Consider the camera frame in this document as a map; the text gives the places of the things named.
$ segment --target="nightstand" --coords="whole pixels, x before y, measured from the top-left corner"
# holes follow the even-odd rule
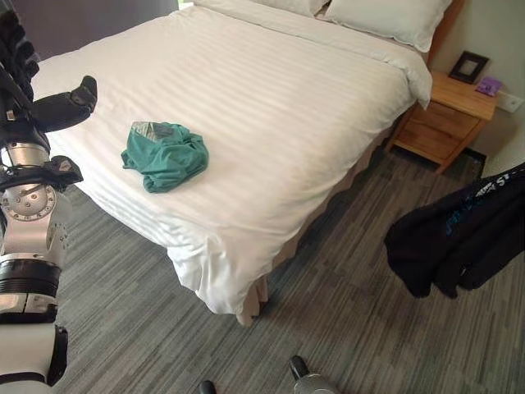
[[[428,109],[415,104],[401,118],[386,146],[397,145],[440,164],[441,174],[494,116],[496,98],[476,91],[475,85],[432,72]]]

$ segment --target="striped carpet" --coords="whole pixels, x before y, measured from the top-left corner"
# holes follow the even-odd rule
[[[250,329],[210,313],[181,287],[166,251],[79,190],[59,321],[70,332],[60,393],[290,394],[302,355],[344,394],[525,392],[525,264],[482,289],[415,300],[386,264],[382,237],[410,209],[469,183],[460,156],[444,176],[400,150],[377,151],[271,276]]]

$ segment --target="crumpled green cloth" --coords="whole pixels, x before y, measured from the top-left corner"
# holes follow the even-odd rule
[[[150,193],[169,191],[208,166],[203,137],[171,123],[133,122],[121,157],[124,168],[144,175]]]

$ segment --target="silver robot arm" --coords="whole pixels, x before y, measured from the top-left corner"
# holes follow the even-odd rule
[[[37,144],[9,144],[4,166],[42,167],[48,153]],[[2,196],[7,220],[0,252],[0,386],[2,392],[49,392],[66,368],[67,332],[49,321],[57,313],[58,278],[66,259],[67,198],[45,184],[8,188]]]
[[[64,374],[67,331],[55,325],[71,205],[82,181],[67,157],[49,157],[45,133],[87,119],[97,102],[86,76],[71,91],[33,102],[34,48],[12,11],[0,16],[0,392],[46,393]]]

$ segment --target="purple object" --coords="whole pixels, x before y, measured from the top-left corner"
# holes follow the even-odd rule
[[[479,85],[476,88],[476,91],[482,92],[483,94],[486,94],[488,96],[495,97],[495,94],[498,93],[498,90],[500,90],[501,85],[501,82],[499,82],[496,78],[486,76],[480,81]]]

